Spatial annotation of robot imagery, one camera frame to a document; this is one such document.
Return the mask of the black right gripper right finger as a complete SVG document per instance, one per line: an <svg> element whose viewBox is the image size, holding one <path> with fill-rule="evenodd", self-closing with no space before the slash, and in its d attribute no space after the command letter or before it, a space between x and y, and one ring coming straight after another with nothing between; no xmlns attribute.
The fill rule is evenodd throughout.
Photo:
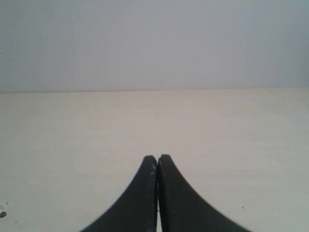
<svg viewBox="0 0 309 232"><path fill-rule="evenodd" d="M162 231L248 231L207 203L185 180L170 155L158 159L157 178Z"/></svg>

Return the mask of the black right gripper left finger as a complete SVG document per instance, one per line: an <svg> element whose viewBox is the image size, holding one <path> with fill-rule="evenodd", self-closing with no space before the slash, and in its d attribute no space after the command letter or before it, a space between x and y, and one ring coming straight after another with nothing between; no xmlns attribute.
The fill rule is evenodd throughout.
<svg viewBox="0 0 309 232"><path fill-rule="evenodd" d="M157 161L145 156L134 178L84 232L155 232L157 229Z"/></svg>

